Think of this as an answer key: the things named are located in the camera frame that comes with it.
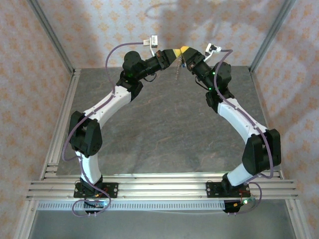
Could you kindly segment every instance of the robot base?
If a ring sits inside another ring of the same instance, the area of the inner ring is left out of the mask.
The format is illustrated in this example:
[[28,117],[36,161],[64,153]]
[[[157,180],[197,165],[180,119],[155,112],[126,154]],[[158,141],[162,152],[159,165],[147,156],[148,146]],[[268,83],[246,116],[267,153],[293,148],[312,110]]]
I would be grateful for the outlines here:
[[226,191],[221,182],[207,182],[206,193],[208,198],[250,198],[248,185],[239,185]]
[[[118,195],[118,183],[107,183],[103,182],[101,177],[95,184],[97,188],[104,190],[110,195],[111,198],[117,198]],[[92,188],[87,182],[80,178],[80,182],[75,184],[74,198],[106,198],[106,195]]]

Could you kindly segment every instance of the yellow object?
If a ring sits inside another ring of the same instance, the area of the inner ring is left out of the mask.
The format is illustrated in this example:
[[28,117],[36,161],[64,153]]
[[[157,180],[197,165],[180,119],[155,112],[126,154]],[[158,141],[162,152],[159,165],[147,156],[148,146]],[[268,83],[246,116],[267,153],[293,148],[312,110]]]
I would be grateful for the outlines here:
[[173,52],[175,53],[176,58],[180,56],[181,51],[179,49],[173,49]]
[[180,51],[183,54],[187,49],[189,48],[189,46],[182,46]]

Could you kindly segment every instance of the gray stone surface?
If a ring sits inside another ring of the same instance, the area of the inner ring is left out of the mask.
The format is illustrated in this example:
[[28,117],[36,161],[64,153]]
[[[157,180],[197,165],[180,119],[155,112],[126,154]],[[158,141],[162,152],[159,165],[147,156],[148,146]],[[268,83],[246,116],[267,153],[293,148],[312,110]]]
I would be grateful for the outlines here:
[[[220,172],[234,169],[245,147],[237,131],[207,106],[206,91],[182,68],[159,72],[144,82],[139,96],[121,108],[102,129],[102,174]],[[121,68],[110,68],[116,82]],[[265,125],[247,67],[232,67],[230,91],[241,106]],[[104,69],[82,70],[71,112],[84,111],[111,91]],[[71,147],[67,156],[75,155]],[[59,175],[80,174],[78,162],[60,160]]]

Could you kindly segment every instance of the orange floral wallpaper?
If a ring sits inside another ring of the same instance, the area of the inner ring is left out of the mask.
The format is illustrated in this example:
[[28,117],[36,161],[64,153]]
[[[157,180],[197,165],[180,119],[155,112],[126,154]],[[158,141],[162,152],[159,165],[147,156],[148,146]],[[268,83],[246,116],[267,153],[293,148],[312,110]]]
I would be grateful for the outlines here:
[[[110,50],[124,42],[159,36],[159,49],[208,42],[233,48],[227,61],[250,65],[283,3],[281,0],[39,0],[72,65],[104,67]],[[128,48],[110,66],[121,66]],[[138,48],[149,58],[147,47]]]
[[282,135],[282,166],[296,179],[313,238],[319,235],[319,5],[299,0],[257,69],[270,127]]
[[26,0],[1,0],[0,25],[0,238],[10,239],[70,76]]

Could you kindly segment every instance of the black mounting plate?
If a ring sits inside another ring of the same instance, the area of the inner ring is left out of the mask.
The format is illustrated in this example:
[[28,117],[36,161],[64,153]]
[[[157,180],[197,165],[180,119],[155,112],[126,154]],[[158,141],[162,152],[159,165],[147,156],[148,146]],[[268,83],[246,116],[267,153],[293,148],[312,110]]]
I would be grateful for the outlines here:
[[250,198],[250,189],[248,185],[233,189],[231,192],[225,192],[221,182],[207,182],[206,193],[208,198]]
[[[119,191],[119,184],[118,183],[103,182],[101,188],[102,188],[102,190],[106,191],[110,195],[111,198],[118,197],[118,191]],[[94,198],[94,199],[99,198],[99,197],[85,195],[83,193],[82,184],[80,182],[75,184],[75,190],[74,190],[73,197],[74,198]],[[107,198],[107,196],[102,193],[100,198]]]

